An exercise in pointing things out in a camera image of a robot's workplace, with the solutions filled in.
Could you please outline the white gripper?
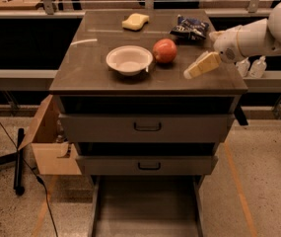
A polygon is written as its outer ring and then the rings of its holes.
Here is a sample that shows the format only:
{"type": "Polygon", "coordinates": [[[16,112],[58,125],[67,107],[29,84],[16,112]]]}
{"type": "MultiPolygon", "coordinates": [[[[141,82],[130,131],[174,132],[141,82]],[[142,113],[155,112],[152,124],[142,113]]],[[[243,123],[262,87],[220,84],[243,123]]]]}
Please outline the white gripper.
{"type": "Polygon", "coordinates": [[[221,60],[226,63],[242,61],[245,57],[239,48],[238,34],[241,26],[209,34],[214,50],[203,52],[183,72],[186,79],[192,79],[219,67],[221,60]]]}

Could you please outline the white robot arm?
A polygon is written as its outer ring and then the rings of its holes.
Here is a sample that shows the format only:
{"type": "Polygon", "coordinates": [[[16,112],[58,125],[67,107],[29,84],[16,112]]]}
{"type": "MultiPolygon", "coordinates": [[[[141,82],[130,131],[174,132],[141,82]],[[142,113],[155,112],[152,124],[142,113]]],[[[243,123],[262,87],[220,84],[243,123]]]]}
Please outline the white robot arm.
{"type": "Polygon", "coordinates": [[[183,72],[186,79],[192,79],[217,69],[221,62],[235,63],[260,56],[249,69],[249,76],[260,78],[266,69],[267,56],[281,56],[281,3],[267,19],[247,25],[239,25],[225,31],[209,34],[213,41],[212,52],[202,53],[183,72]]]}

